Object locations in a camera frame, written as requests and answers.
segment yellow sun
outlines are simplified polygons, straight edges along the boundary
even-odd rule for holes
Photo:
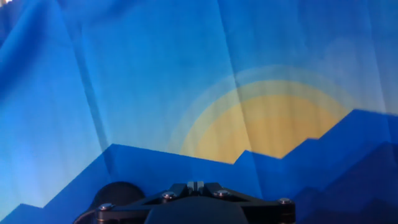
[[[209,106],[186,136],[181,154],[234,163],[249,150],[282,158],[306,138],[319,138],[349,110],[320,90],[261,81]]]

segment screw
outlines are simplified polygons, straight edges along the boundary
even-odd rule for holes
[[[98,209],[100,209],[101,211],[107,211],[113,207],[114,207],[114,205],[112,205],[111,203],[105,203],[105,204],[102,204],[101,206],[99,206]]]
[[[282,205],[286,205],[286,204],[290,204],[292,203],[291,199],[289,198],[281,198],[278,200],[279,203],[281,203]]]
[[[214,196],[215,197],[225,197],[225,196],[229,196],[230,193],[227,190],[217,190],[216,192],[214,192]]]
[[[163,194],[162,194],[162,198],[164,198],[164,199],[166,199],[166,200],[171,200],[171,199],[174,199],[174,198],[176,198],[177,196],[176,196],[176,194],[174,193],[174,192],[164,192]]]

